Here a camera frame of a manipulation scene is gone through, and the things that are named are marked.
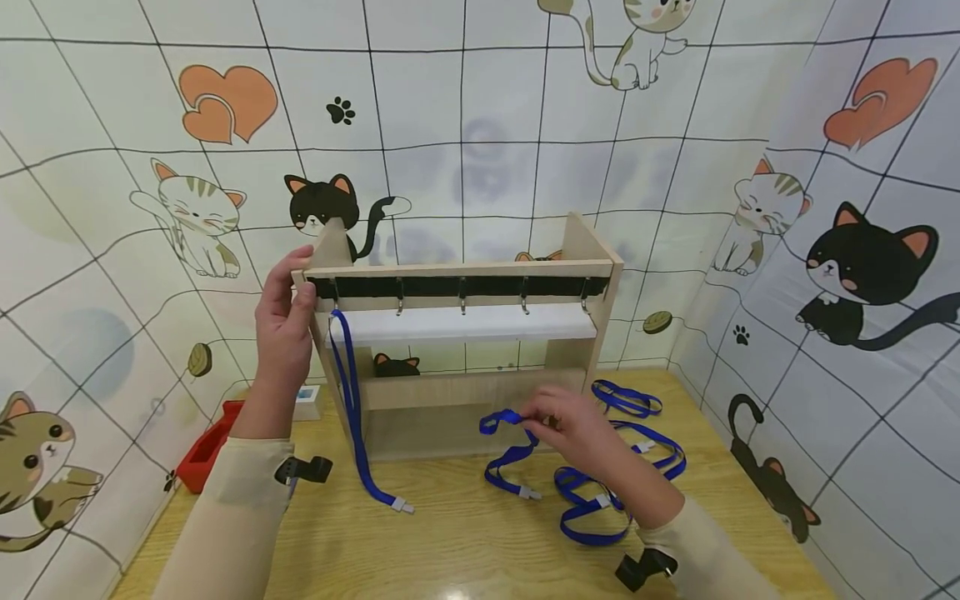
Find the wooden rack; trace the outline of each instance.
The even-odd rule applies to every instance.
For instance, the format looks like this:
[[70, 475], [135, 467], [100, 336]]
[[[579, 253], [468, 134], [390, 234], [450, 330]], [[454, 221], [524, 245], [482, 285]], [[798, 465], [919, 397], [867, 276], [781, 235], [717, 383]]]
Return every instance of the wooden rack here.
[[[575, 213], [566, 217], [562, 251], [563, 260], [556, 261], [354, 266], [343, 223], [331, 219], [310, 268], [293, 278], [317, 286], [311, 333], [347, 439], [343, 382], [330, 344], [332, 336], [345, 352], [339, 322], [329, 319], [334, 307], [350, 326], [371, 461], [502, 451], [525, 443], [522, 430], [501, 427], [481, 436], [477, 425], [485, 414], [517, 408], [544, 383], [588, 394], [623, 261]], [[548, 340], [544, 368], [373, 373], [373, 345], [506, 340]]]

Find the beige sleeve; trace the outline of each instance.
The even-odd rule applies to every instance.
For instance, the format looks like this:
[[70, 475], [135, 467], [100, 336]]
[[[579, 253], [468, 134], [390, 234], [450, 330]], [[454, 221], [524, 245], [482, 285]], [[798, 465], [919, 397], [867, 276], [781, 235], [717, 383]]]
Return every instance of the beige sleeve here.
[[677, 561], [670, 581], [685, 600], [768, 600], [780, 594], [693, 498], [658, 529], [637, 530], [644, 545]]
[[154, 590], [157, 600], [261, 600], [288, 488], [288, 440], [228, 438]]

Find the small white box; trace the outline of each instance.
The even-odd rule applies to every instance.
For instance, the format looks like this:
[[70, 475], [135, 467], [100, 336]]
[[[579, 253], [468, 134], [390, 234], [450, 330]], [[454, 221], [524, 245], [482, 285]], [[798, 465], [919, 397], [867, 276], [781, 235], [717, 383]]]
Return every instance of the small white box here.
[[301, 387], [297, 392], [297, 403], [294, 405], [294, 420], [320, 420], [320, 412], [316, 404], [319, 395], [319, 385]]

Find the cartoon cat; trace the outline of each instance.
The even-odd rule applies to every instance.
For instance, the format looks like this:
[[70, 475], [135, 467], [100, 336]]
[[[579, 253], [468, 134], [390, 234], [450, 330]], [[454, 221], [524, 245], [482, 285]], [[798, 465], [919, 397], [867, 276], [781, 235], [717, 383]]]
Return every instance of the cartoon cat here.
[[35, 548], [73, 520], [104, 477], [66, 464], [76, 432], [14, 392], [0, 412], [0, 552]]
[[784, 235], [806, 214], [813, 200], [797, 178], [777, 173], [766, 156], [754, 176], [738, 181], [733, 192], [740, 206], [713, 258], [713, 268], [747, 276], [763, 260], [763, 237]]
[[870, 351], [889, 348], [929, 324], [955, 322], [960, 293], [931, 300], [879, 337], [860, 339], [863, 307], [909, 296], [933, 261], [939, 240], [930, 226], [894, 233], [868, 223], [852, 204], [840, 204], [833, 228], [806, 256], [806, 274], [823, 292], [801, 309], [797, 321], [838, 346]]
[[542, 11], [573, 18], [584, 37], [587, 74], [598, 85], [619, 90], [646, 89], [657, 80], [660, 54], [680, 54], [686, 39], [670, 39], [667, 33], [684, 24], [693, 12], [695, 0], [623, 0], [623, 10], [636, 27], [627, 37], [607, 77], [597, 66], [593, 49], [593, 7], [590, 0], [537, 0]]
[[240, 261], [218, 237], [236, 229], [240, 221], [237, 209], [247, 195], [220, 189], [198, 177], [177, 175], [156, 158], [150, 163], [160, 181], [157, 197], [132, 192], [130, 201], [160, 221], [177, 257], [197, 275], [236, 278]]
[[754, 482], [763, 497], [767, 499], [770, 506], [789, 522], [793, 539], [799, 543], [804, 543], [809, 537], [810, 525], [819, 525], [820, 518], [794, 492], [793, 487], [786, 480], [786, 473], [784, 473], [783, 465], [779, 460], [770, 457], [763, 461], [763, 465], [758, 466], [756, 464], [754, 452], [737, 435], [736, 423], [733, 422], [736, 409], [741, 404], [750, 407], [750, 412], [754, 414], [757, 423], [763, 423], [763, 413], [760, 412], [760, 408], [751, 397], [746, 394], [734, 396], [730, 401], [730, 408], [727, 409], [727, 420], [730, 422], [730, 430], [733, 432], [730, 453], [750, 477], [750, 480]]
[[373, 358], [373, 374], [377, 377], [404, 377], [407, 375], [419, 375], [420, 370], [417, 366], [420, 364], [419, 358], [404, 358], [395, 360], [383, 352], [378, 352]]
[[[344, 228], [347, 230], [352, 229], [360, 220], [357, 195], [346, 175], [335, 175], [330, 183], [308, 181], [296, 175], [288, 175], [283, 180], [286, 181], [287, 189], [293, 194], [290, 199], [290, 220], [301, 233], [317, 236], [320, 234], [320, 227], [334, 217], [343, 219]], [[389, 213], [386, 212], [385, 206], [390, 206], [392, 210]], [[357, 251], [353, 240], [347, 237], [353, 262], [356, 262], [357, 258], [369, 255], [373, 250], [376, 226], [380, 221], [388, 216], [408, 212], [411, 207], [409, 200], [399, 196], [388, 196], [373, 203], [370, 216], [367, 217], [367, 239], [360, 252]]]
[[564, 251], [562, 250], [557, 250], [556, 252], [553, 252], [552, 254], [548, 254], [547, 256], [538, 256], [536, 258], [529, 252], [521, 252], [516, 255], [516, 258], [514, 258], [514, 262], [527, 262], [530, 260], [563, 260], [563, 259], [564, 259]]

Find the orange heart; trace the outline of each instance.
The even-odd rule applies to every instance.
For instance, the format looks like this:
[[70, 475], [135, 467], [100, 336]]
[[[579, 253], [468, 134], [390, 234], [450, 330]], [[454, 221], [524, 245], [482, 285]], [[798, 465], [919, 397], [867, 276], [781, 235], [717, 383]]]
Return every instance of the orange heart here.
[[907, 59], [890, 59], [872, 68], [853, 91], [853, 107], [834, 112], [824, 135], [847, 149], [869, 141], [905, 121], [920, 107], [933, 86], [936, 59], [910, 68]]
[[828, 140], [852, 150], [860, 142], [863, 133], [869, 131], [883, 112], [883, 98], [871, 96], [854, 108], [834, 112], [824, 123], [824, 135]]
[[196, 111], [183, 115], [183, 128], [204, 142], [230, 143], [230, 110], [215, 98], [203, 98]]
[[194, 64], [180, 73], [180, 92], [197, 107], [202, 96], [215, 96], [233, 111], [233, 132], [245, 142], [276, 112], [276, 92], [263, 73], [248, 66], [232, 66], [221, 76], [208, 66]]

